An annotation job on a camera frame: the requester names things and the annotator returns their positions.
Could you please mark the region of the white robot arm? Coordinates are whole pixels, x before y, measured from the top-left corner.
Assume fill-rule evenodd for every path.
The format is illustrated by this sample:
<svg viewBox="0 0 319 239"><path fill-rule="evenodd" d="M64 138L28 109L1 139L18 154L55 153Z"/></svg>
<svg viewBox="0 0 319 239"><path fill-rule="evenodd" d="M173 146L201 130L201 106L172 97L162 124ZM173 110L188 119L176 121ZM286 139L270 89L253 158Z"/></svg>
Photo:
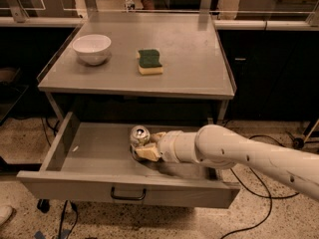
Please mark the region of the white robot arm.
<svg viewBox="0 0 319 239"><path fill-rule="evenodd" d="M151 133L142 125L130 134L135 159L194 163L228 169L240 163L319 200L319 156L245 138L216 124L195 132L171 130Z"/></svg>

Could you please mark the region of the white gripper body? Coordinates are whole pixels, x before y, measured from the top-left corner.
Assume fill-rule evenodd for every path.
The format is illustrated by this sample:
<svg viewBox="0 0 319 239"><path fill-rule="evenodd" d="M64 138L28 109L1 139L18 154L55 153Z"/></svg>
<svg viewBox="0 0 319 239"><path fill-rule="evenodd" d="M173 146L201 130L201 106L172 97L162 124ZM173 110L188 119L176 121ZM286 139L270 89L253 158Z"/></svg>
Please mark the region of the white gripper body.
<svg viewBox="0 0 319 239"><path fill-rule="evenodd" d="M171 163L179 163L179 159L176 156L174 143L180 134L181 134L180 130L172 130L167 132L158 141L158 151L163 161L171 162Z"/></svg>

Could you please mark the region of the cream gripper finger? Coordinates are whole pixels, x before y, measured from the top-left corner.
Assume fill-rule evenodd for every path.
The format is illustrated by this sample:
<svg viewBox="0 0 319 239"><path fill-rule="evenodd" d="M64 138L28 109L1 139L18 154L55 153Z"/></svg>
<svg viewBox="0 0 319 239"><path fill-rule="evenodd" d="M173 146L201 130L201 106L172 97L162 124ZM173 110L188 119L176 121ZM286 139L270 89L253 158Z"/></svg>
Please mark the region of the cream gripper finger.
<svg viewBox="0 0 319 239"><path fill-rule="evenodd" d="M135 153L138 157L150 161L158 161L160 159L160 153L155 143L139 146L136 148Z"/></svg>
<svg viewBox="0 0 319 239"><path fill-rule="evenodd" d="M152 133L150 137L150 142L159 142L165 136L165 132Z"/></svg>

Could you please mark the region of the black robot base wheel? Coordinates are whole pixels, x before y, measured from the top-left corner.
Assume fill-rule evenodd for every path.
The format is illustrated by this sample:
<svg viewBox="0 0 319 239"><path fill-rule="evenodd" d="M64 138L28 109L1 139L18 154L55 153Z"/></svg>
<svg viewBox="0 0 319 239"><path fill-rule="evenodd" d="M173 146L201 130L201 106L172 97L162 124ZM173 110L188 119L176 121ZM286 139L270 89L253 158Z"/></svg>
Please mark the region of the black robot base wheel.
<svg viewBox="0 0 319 239"><path fill-rule="evenodd" d="M294 137L292 143L294 149L302 149L305 145L305 142L301 137Z"/></svg>

